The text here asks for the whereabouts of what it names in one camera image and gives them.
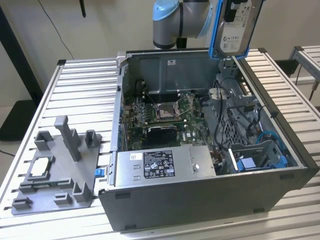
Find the blue tab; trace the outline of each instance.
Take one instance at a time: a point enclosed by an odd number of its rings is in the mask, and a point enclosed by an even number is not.
[[[103,178],[105,176],[105,169],[104,168],[97,168],[95,170],[94,176],[96,178]]]

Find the blue cable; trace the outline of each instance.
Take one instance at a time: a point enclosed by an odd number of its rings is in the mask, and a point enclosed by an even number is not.
[[[273,132],[273,131],[264,131],[263,133],[261,133],[261,134],[258,136],[258,138],[256,139],[256,143],[255,143],[255,144],[258,144],[258,143],[260,142],[260,139],[262,138],[262,136],[265,135],[265,134],[271,134],[271,135],[273,135],[273,136],[278,140],[278,142],[279,142],[279,144],[280,144],[280,150],[281,150],[281,152],[282,152],[283,149],[284,149],[284,146],[283,146],[283,144],[282,144],[282,141],[280,140],[280,138],[278,137],[278,135],[277,135],[275,132]]]

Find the metal slotted table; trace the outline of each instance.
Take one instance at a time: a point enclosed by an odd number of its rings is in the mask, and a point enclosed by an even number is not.
[[[290,59],[295,59],[318,82],[320,81],[320,46],[295,46]]]
[[[320,115],[267,53],[251,50],[248,64],[313,159],[320,165]],[[320,238],[320,174],[287,193],[268,213],[135,232],[114,232],[99,199],[91,207],[35,215],[11,215],[12,200],[35,153],[38,130],[59,132],[55,116],[67,114],[78,133],[102,135],[98,165],[110,161],[110,137],[117,83],[116,59],[72,60],[58,65],[0,189],[0,239],[237,239]],[[94,195],[106,181],[95,181]]]

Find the sticker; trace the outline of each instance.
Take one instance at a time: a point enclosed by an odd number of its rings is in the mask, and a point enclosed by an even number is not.
[[[171,150],[144,152],[143,166],[146,179],[175,176],[174,158]]]
[[[130,153],[130,160],[142,160],[142,152]]]
[[[246,30],[252,1],[248,0],[240,4],[233,22],[225,22],[221,37],[220,48],[225,53],[239,51]]]
[[[168,66],[176,65],[176,60],[168,60]]]

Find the motherboard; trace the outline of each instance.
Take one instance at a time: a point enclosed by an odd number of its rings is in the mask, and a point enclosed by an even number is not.
[[[200,98],[195,93],[179,93],[176,101],[169,102],[155,102],[150,95],[145,97],[149,101],[137,97],[124,106],[129,151],[186,144],[207,145],[212,149]]]

